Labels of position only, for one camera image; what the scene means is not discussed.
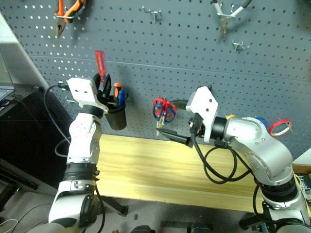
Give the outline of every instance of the wooden table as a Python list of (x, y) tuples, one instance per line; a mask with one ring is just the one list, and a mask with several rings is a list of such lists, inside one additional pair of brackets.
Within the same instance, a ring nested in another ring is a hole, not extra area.
[[(194, 148), (175, 142), (105, 134), (100, 148), (97, 185), (103, 196), (253, 212), (253, 177), (247, 175), (237, 182), (214, 184), (205, 176)], [(203, 153), (210, 148), (201, 145)], [(229, 150), (216, 150), (208, 162), (225, 176), (233, 166)], [(239, 162), (236, 176), (245, 171)], [(259, 192), (259, 212), (261, 202)]]

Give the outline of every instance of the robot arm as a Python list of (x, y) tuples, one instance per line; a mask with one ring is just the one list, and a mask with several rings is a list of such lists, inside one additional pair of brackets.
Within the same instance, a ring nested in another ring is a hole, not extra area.
[(50, 210), (49, 223), (33, 228), (30, 233), (80, 233), (103, 211), (94, 191), (99, 174), (96, 164), (102, 135), (101, 118), (108, 108), (97, 99), (98, 90), (93, 80), (71, 78), (67, 82), (82, 111), (69, 128), (67, 168)]
[(186, 109), (198, 114), (200, 117), (196, 119), (201, 121), (190, 123), (190, 131), (195, 132), (202, 123), (205, 142), (218, 138), (244, 155), (261, 188), (264, 214), (269, 220), (294, 218), (310, 225), (306, 202), (294, 180), (289, 150), (271, 137), (259, 120), (251, 117), (226, 120), (216, 116), (217, 106), (206, 86), (198, 88)]

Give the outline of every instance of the scissors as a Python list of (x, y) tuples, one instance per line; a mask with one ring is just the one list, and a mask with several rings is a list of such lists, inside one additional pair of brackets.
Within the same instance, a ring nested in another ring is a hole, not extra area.
[(163, 98), (153, 100), (153, 114), (156, 119), (156, 128), (160, 129), (164, 124), (172, 122), (176, 116), (176, 106)]

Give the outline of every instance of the pegboard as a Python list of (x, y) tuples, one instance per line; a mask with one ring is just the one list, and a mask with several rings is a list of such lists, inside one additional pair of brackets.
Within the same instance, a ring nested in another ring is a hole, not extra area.
[[(243, 0), (224, 0), (229, 13)], [(112, 82), (129, 93), (127, 127), (103, 132), (156, 138), (152, 100), (187, 99), (198, 85), (213, 86), (218, 115), (290, 118), (293, 132), (279, 138), (298, 157), (311, 145), (311, 5), (304, 0), (252, 1), (228, 25), (225, 41), (210, 1), (88, 0), (61, 38), (55, 38), (56, 3), (0, 0), (12, 31), (49, 84), (70, 77), (92, 78), (94, 51), (104, 50)], [(141, 6), (161, 10), (156, 24)], [(234, 52), (232, 40), (249, 48)], [(70, 93), (55, 90), (75, 117)], [(190, 113), (178, 111), (167, 125), (188, 134)]]

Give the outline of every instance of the floor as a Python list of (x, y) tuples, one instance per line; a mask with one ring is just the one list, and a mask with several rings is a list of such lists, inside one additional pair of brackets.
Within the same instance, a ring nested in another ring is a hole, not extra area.
[[(13, 233), (25, 233), (36, 225), (47, 222), (53, 196), (21, 190), (16, 192), (7, 202), (5, 210), (0, 212), (0, 223), (7, 219), (20, 220)], [(136, 226), (149, 225), (157, 233), (186, 233), (185, 228), (161, 227), (162, 221), (175, 222), (175, 225), (197, 222), (213, 224), (215, 233), (250, 233), (251, 229), (243, 231), (239, 228), (239, 220), (251, 216), (240, 211), (217, 210), (204, 207), (183, 206), (162, 202), (117, 199), (123, 205), (129, 206), (127, 217), (121, 217), (115, 211), (107, 209), (103, 233), (111, 233), (118, 229), (121, 233), (130, 233)], [(102, 216), (86, 233), (96, 233), (100, 227)], [(5, 232), (14, 226), (11, 221), (0, 226), (0, 232)]]

